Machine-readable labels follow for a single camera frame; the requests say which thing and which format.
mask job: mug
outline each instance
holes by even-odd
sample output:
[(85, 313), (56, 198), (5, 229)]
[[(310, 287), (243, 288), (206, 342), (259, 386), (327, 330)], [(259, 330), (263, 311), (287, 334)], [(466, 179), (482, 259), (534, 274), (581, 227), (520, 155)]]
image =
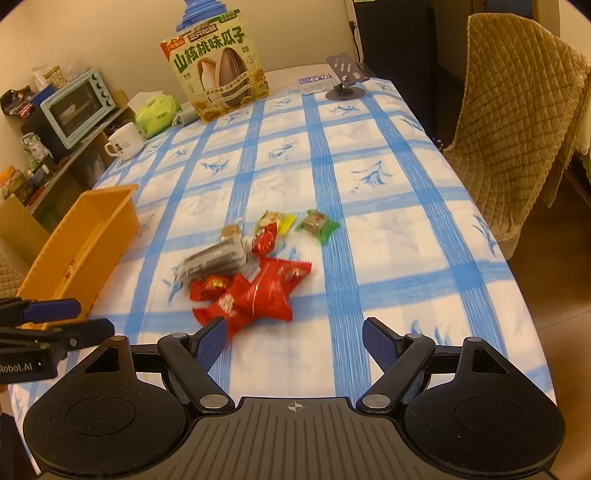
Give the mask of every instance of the mug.
[(133, 122), (125, 124), (109, 137), (105, 151), (111, 157), (119, 157), (122, 161), (131, 160), (142, 151), (144, 139)]

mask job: red candy wrapper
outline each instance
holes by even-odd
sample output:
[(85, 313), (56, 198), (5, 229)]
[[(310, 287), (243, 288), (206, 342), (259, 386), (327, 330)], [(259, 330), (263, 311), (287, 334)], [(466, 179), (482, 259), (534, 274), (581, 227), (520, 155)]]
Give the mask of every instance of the red candy wrapper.
[(270, 254), (275, 248), (275, 239), (277, 238), (277, 224), (269, 223), (259, 229), (252, 239), (252, 253), (259, 257)]
[(234, 307), (254, 317), (290, 322), (293, 311), (287, 297), (311, 270), (312, 264), (308, 262), (261, 258), (261, 271), (248, 291), (236, 299)]
[(217, 317), (224, 317), (228, 323), (228, 339), (232, 338), (245, 326), (252, 323), (256, 317), (235, 309), (235, 299), (251, 287), (250, 282), (242, 275), (234, 275), (232, 284), (215, 302), (205, 309), (193, 309), (195, 318), (201, 325), (207, 325)]
[(231, 283), (231, 278), (222, 275), (209, 275), (203, 281), (192, 280), (189, 286), (189, 298), (193, 301), (218, 299)]

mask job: sunflower seed box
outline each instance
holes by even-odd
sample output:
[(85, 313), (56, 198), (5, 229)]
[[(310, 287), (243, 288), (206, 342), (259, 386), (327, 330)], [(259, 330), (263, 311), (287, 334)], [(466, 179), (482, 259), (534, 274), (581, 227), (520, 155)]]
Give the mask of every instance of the sunflower seed box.
[(240, 10), (192, 25), (160, 43), (203, 122), (269, 95)]

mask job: power cord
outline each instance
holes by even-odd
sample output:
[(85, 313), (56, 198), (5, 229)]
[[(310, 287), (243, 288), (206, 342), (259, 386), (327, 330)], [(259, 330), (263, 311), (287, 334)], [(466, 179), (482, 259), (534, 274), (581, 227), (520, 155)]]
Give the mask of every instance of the power cord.
[(351, 29), (351, 33), (353, 35), (353, 43), (355, 43), (355, 50), (357, 50), (357, 62), (361, 63), (361, 55), (359, 54), (359, 47), (357, 46), (357, 39), (355, 38), (355, 29), (357, 28), (357, 25), (355, 25), (355, 22), (349, 22), (349, 28)]

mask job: oven glass window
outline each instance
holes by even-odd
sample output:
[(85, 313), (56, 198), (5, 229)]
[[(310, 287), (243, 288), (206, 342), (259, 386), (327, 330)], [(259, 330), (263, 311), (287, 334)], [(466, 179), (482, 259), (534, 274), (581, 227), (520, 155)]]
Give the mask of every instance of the oven glass window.
[(68, 137), (101, 108), (102, 105), (90, 82), (84, 82), (56, 102), (50, 111)]

